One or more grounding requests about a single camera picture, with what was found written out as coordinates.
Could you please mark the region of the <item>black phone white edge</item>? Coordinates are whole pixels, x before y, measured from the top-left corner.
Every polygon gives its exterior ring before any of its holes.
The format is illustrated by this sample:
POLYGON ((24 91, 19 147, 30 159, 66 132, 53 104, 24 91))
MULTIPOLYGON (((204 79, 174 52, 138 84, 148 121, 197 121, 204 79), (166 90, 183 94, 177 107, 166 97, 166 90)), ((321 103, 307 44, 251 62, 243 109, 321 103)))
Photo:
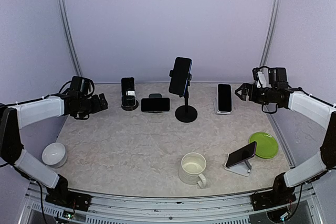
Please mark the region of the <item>black phone white edge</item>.
POLYGON ((135 91, 135 82, 133 77, 127 77, 121 79, 121 97, 127 91, 135 91))

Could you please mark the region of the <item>grey round-base phone stand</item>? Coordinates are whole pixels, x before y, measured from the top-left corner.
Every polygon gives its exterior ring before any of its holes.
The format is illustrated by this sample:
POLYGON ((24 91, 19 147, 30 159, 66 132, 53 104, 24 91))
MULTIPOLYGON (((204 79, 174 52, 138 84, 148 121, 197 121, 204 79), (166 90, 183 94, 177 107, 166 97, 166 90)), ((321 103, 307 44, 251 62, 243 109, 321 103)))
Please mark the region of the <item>grey round-base phone stand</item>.
POLYGON ((127 91, 122 95, 122 109, 125 111, 133 111, 139 106, 139 102, 136 99, 135 91, 127 91))

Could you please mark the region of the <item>black phone landscape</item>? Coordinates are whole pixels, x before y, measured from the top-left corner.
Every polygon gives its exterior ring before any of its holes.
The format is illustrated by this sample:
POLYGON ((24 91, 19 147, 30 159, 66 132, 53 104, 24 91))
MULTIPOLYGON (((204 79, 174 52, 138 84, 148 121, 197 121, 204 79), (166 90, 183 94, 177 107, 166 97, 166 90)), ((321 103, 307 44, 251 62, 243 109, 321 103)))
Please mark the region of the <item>black phone landscape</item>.
POLYGON ((141 111, 149 113, 168 112, 170 110, 169 98, 143 98, 141 99, 141 111))

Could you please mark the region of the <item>dark grey phone stand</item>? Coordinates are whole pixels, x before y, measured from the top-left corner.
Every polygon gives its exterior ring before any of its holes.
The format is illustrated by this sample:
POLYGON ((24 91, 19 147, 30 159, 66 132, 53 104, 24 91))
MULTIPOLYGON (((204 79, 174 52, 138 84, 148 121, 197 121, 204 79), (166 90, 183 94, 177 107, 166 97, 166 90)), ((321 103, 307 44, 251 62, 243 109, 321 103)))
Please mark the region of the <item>dark grey phone stand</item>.
POLYGON ((160 93, 151 93, 148 97, 148 112, 149 113, 161 113, 164 109, 162 103, 162 95, 160 93))

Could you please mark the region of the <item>black phone blue edge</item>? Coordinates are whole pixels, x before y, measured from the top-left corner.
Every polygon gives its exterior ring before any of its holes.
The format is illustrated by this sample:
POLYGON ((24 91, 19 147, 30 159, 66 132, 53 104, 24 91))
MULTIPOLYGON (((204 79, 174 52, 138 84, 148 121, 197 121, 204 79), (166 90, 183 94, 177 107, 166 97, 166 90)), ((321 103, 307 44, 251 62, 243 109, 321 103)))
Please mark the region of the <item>black phone blue edge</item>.
POLYGON ((177 57, 174 62, 173 70, 170 71, 171 77, 169 93, 183 96, 190 79, 192 59, 177 57))

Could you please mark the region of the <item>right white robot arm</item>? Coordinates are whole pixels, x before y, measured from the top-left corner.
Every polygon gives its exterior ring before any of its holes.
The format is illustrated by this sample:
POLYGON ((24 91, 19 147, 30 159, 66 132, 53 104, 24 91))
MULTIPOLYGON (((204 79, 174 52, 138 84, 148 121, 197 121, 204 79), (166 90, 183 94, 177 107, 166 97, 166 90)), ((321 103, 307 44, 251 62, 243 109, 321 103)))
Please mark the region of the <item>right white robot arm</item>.
POLYGON ((335 105, 301 87, 292 88, 287 81, 270 86, 243 83, 235 94, 243 101, 288 110, 275 115, 274 122, 296 166, 276 176, 271 191, 253 198, 256 204, 288 203, 295 198, 297 186, 316 181, 335 168, 335 105))

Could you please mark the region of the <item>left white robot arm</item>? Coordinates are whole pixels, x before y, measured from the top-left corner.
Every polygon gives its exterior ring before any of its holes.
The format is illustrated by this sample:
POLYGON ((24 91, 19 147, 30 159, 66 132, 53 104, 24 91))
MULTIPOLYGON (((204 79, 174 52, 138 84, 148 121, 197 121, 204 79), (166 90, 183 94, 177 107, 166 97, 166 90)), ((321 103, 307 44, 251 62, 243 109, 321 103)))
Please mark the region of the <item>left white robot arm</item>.
POLYGON ((91 114, 107 108, 108 102, 103 93, 91 97, 57 94, 14 106, 1 104, 1 158, 23 176, 44 185, 48 195, 60 204, 69 205, 74 195, 68 190, 68 181, 24 149, 20 130, 65 115, 86 120, 91 114))

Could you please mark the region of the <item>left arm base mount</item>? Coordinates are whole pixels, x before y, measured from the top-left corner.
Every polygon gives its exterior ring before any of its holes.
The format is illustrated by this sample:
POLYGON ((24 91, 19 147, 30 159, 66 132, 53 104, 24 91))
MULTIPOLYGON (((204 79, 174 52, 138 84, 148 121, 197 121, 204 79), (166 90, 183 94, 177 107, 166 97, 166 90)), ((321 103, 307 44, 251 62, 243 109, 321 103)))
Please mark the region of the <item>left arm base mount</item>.
POLYGON ((71 208, 72 210, 80 210, 87 212, 91 203, 92 197, 88 194, 68 191, 65 194, 56 192, 48 193, 45 201, 57 206, 71 208))

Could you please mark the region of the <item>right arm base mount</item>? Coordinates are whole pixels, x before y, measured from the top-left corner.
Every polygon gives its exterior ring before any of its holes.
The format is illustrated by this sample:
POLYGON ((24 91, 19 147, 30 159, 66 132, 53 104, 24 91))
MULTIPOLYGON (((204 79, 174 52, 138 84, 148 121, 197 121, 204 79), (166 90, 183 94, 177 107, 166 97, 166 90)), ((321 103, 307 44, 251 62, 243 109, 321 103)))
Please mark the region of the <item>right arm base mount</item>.
POLYGON ((270 190, 263 192, 255 192, 250 196, 250 199, 254 211, 259 211, 285 205, 290 203, 291 201, 294 202, 296 201, 297 198, 294 193, 279 196, 275 192, 270 190))

